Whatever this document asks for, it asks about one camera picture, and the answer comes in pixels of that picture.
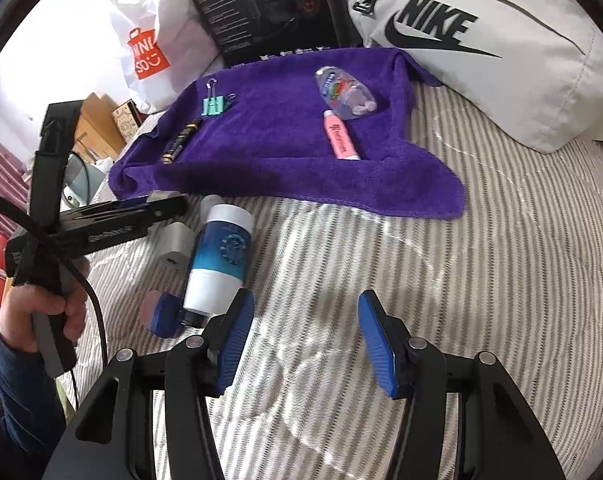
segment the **red logo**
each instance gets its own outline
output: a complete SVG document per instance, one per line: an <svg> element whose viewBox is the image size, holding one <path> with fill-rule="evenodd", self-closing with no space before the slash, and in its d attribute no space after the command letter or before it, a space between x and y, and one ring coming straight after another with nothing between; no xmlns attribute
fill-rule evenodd
<svg viewBox="0 0 603 480"><path fill-rule="evenodd" d="M135 72L140 80L170 67L168 59L155 43L154 28L143 32L139 27L133 28L128 45L135 55Z"/></svg>

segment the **swoosh logo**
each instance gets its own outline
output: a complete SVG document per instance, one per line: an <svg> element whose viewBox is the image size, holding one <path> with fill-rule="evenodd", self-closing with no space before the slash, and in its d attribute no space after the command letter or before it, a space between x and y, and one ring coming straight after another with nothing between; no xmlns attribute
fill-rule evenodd
<svg viewBox="0 0 603 480"><path fill-rule="evenodd" d="M459 43L448 43L435 38L419 38L417 36L406 36L397 30L395 27L395 17L397 13L390 16L386 23L386 39L394 46L399 48L428 48L432 50L455 50L456 52L468 52L469 54L483 54L483 56L499 57L496 54L490 54L483 50L463 46Z"/></svg>

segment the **human hand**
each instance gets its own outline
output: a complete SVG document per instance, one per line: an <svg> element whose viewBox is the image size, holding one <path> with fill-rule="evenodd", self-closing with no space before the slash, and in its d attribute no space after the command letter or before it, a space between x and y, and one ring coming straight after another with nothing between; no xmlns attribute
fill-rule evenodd
<svg viewBox="0 0 603 480"><path fill-rule="evenodd" d="M14 350L38 352L30 315L33 312L41 312L54 316L65 312L66 324L63 333L76 345L86 327L87 299L86 291L74 280L72 291L66 299L42 286L15 286L8 291L1 303L1 337Z"/></svg>

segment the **black marker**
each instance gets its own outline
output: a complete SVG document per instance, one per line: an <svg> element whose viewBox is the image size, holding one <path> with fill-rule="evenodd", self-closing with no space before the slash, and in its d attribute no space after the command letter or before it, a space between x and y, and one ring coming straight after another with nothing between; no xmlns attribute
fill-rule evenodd
<svg viewBox="0 0 603 480"><path fill-rule="evenodd" d="M184 145L188 139L192 137L192 134L199 130L202 122L203 119L197 117L191 123L186 124L186 127L179 135L177 135L177 138L174 140L170 148L168 148L168 151L161 156L161 162L164 164L172 164L179 153L181 153L181 151L184 149Z"/></svg>

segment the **towel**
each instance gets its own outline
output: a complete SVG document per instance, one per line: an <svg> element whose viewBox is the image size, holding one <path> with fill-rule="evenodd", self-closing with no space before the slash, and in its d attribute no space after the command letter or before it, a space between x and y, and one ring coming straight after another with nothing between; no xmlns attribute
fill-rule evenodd
<svg viewBox="0 0 603 480"><path fill-rule="evenodd" d="M342 68L364 83L377 113L345 121L363 160L338 160L326 136L327 109L315 72ZM410 80L439 86L408 54L389 48L344 48L277 57L214 75L217 95L236 94L222 115L204 118L174 164L161 155L208 94L201 78L140 136L110 170L119 199L154 190L221 196L277 196L355 206L386 216L455 218L465 193L459 178L406 140L415 106Z"/></svg>

